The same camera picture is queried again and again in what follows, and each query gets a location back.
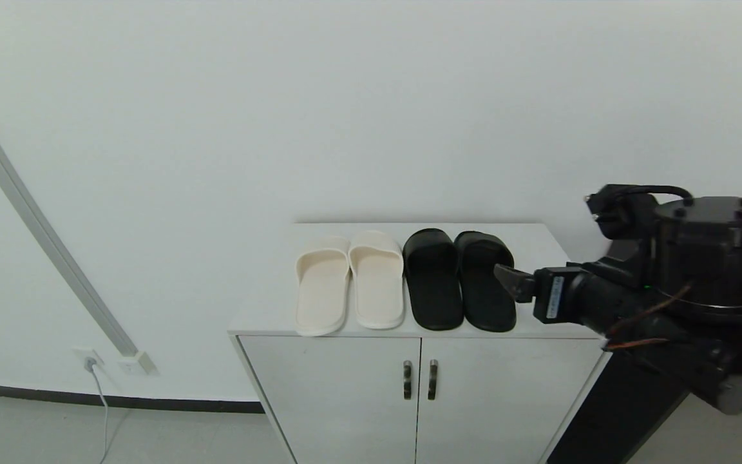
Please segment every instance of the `cabinet door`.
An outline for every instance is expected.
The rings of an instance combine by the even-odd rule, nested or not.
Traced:
[[[240,340],[298,464],[414,463],[420,338]]]
[[[597,340],[425,338],[417,463],[535,464],[601,354]]]

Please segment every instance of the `black slipper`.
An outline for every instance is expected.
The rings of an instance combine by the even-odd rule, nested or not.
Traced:
[[[463,232],[454,240],[460,256],[460,285],[466,319],[489,332],[508,332],[517,324],[515,302],[494,277],[494,265],[515,266],[515,258],[499,238]]]
[[[429,330],[462,324],[457,249],[440,229],[415,232],[403,247],[414,320]]]

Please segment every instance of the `orange wire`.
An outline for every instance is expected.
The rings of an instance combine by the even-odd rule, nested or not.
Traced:
[[[653,345],[655,343],[666,343],[668,338],[644,338],[644,340],[636,340],[627,343],[617,343],[615,345],[606,345],[606,351],[614,351],[616,349],[626,349],[627,347],[641,347],[643,345]]]
[[[657,303],[656,305],[652,306],[651,308],[646,309],[642,313],[638,313],[636,315],[633,315],[630,318],[619,320],[618,322],[616,322],[615,324],[613,324],[612,327],[609,330],[607,330],[606,336],[609,336],[611,334],[614,334],[622,326],[625,326],[627,324],[631,324],[633,322],[636,322],[637,320],[641,320],[644,317],[646,317],[647,315],[656,313],[657,311],[660,311],[660,309],[666,308],[666,306],[671,305],[671,303],[677,302],[677,300],[679,300],[681,296],[685,295],[686,292],[689,291],[689,289],[691,289],[691,288],[692,288],[692,282],[689,282],[686,285],[684,285],[683,288],[680,289],[680,291],[678,291],[677,293],[675,293],[674,296],[672,296],[668,300],[665,300],[664,302]]]

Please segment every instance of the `white slipper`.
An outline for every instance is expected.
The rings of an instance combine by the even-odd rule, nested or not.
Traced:
[[[369,329],[391,329],[403,322],[403,252],[390,236],[377,230],[354,235],[348,250],[357,321]]]
[[[349,245],[342,237],[321,238],[297,259],[295,328],[303,337],[330,334],[345,322]]]

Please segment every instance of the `cabinet top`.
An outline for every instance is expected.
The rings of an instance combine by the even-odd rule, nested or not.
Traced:
[[[306,244],[327,235],[348,240],[363,230],[381,230],[403,246],[414,232],[427,227],[444,230],[453,240],[464,230],[497,235],[515,257],[518,269],[532,273],[540,267],[565,265],[568,257],[545,224],[292,224],[285,240],[263,250],[258,267],[248,270],[250,291],[242,295],[229,335],[297,335],[294,311],[297,302],[295,264]],[[353,279],[348,285],[347,314],[342,328],[326,337],[439,337],[439,338],[599,338],[578,324],[542,324],[532,314],[530,303],[517,304],[517,324],[510,332],[495,334],[475,328],[468,321],[441,332],[422,328],[414,320],[407,286],[404,288],[404,320],[395,329],[373,330],[359,325],[356,318]]]

